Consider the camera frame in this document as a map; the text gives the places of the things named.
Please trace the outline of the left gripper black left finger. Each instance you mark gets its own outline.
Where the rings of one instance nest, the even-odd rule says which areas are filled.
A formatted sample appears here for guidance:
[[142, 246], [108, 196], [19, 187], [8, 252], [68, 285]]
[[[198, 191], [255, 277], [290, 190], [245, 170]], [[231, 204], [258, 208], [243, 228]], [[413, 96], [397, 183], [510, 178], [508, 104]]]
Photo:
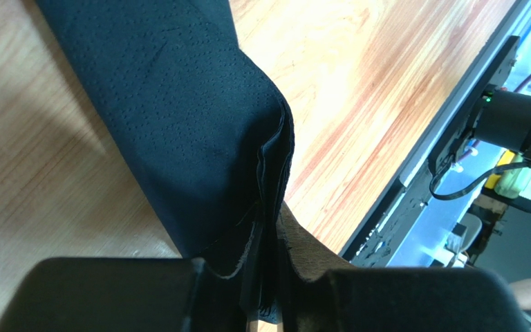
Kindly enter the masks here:
[[227, 279], [202, 259], [52, 258], [23, 279], [0, 331], [244, 331]]

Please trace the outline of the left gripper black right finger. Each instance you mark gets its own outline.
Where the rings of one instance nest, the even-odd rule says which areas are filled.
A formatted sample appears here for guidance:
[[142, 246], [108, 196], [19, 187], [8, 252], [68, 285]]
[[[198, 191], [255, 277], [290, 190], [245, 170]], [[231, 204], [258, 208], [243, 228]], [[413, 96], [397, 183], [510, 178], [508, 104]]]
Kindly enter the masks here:
[[500, 277], [464, 268], [358, 268], [283, 205], [277, 219], [282, 331], [527, 331]]

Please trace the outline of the black paper napkin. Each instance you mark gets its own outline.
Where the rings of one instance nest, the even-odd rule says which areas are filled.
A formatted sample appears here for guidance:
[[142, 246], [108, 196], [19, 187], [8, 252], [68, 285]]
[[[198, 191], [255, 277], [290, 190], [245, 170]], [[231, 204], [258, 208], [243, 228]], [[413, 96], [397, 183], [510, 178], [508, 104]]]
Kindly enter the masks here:
[[37, 5], [183, 257], [243, 220], [274, 234], [292, 114], [240, 49], [228, 1]]

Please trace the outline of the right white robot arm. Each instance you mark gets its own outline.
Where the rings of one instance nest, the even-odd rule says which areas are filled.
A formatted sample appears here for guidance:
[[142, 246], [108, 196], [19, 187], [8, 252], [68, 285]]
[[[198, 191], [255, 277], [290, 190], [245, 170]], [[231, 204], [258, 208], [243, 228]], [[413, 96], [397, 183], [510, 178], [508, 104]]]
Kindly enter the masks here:
[[472, 136], [521, 154], [531, 168], [531, 95], [486, 90], [474, 110]]

